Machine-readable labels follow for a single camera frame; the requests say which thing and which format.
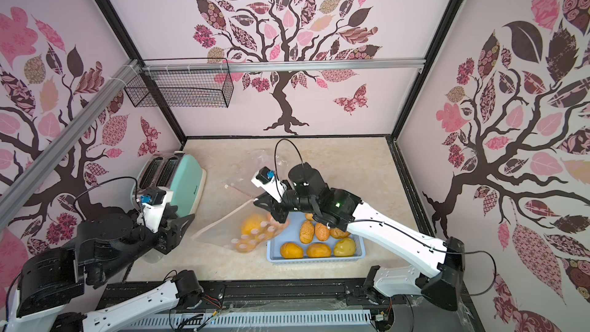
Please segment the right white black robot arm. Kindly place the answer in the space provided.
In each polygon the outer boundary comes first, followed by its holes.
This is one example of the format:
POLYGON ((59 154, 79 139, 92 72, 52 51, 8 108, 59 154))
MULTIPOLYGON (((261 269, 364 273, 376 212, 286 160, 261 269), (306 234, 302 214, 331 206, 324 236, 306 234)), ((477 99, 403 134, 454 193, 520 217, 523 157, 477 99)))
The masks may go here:
POLYGON ((330 187, 306 162, 293 167, 285 181, 268 167, 251 181, 263 190, 255 205, 275 221, 285 223, 292 212, 311 214, 319 224, 372 241, 407 261, 401 268, 373 267, 367 275, 371 293, 385 298, 420 295, 440 309, 459 309, 470 255, 461 240, 424 235, 388 218, 359 196, 330 187))

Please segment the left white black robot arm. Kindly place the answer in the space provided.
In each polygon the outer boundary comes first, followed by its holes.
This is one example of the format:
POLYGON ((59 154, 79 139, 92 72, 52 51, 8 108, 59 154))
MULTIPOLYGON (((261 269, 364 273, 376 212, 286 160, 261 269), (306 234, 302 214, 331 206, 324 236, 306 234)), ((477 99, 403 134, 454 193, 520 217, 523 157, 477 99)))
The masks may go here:
POLYGON ((176 248, 195 219, 178 217, 170 204, 144 204, 139 215, 107 214, 83 221, 62 247, 26 261, 7 295, 5 331, 118 331, 204 295, 193 271, 180 271, 127 301, 82 313, 65 312, 86 287, 100 288, 151 250, 176 248))

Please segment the clear zipper bag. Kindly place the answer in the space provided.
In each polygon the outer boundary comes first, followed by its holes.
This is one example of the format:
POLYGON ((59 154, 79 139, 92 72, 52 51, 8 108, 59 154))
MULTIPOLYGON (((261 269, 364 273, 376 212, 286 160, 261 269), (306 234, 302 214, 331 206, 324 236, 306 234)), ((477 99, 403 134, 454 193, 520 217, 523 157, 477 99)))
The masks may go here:
POLYGON ((212 244, 232 251, 237 239, 254 239, 259 244, 266 244, 278 236, 286 227, 275 221, 264 209, 254 205, 254 199, 265 193, 262 188, 257 188, 251 179, 262 167, 273 169, 273 151, 270 149, 256 149, 247 158, 239 161, 232 169, 228 178, 223 181, 224 189, 230 193, 240 193, 246 197, 244 204, 227 212, 222 218, 199 230, 192 236, 192 240, 204 244, 212 244), (243 236, 241 225, 243 221, 254 214, 265 215, 268 226, 259 235, 243 236))

